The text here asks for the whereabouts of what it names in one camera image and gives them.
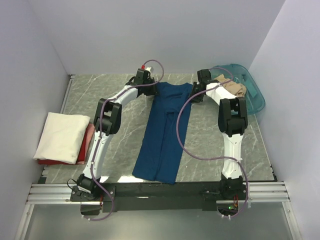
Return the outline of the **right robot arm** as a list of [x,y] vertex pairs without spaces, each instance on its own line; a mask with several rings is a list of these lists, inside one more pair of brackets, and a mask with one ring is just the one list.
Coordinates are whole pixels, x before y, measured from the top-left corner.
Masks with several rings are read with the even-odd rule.
[[219,194],[226,200],[234,199],[246,190],[240,163],[242,140],[248,127],[247,104],[243,95],[237,96],[227,89],[233,83],[223,74],[212,78],[209,69],[202,69],[197,71],[197,82],[193,83],[190,94],[193,103],[202,102],[206,95],[218,104],[218,128],[222,133],[225,156]]

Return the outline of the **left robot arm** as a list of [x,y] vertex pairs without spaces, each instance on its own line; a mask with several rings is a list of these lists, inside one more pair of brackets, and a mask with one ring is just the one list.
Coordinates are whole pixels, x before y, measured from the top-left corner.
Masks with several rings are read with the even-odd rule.
[[143,65],[119,93],[109,99],[99,100],[93,120],[95,129],[92,149],[87,164],[76,181],[77,188],[88,201],[96,200],[102,191],[98,186],[102,165],[109,144],[120,129],[123,108],[140,95],[156,95],[155,84],[153,68]]

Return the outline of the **blue t-shirt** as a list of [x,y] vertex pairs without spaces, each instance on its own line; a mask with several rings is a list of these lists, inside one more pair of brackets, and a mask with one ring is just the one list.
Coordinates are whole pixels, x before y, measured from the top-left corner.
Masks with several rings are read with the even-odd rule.
[[190,83],[156,85],[144,138],[132,175],[136,178],[174,184],[183,149],[177,139],[179,112],[192,91]]

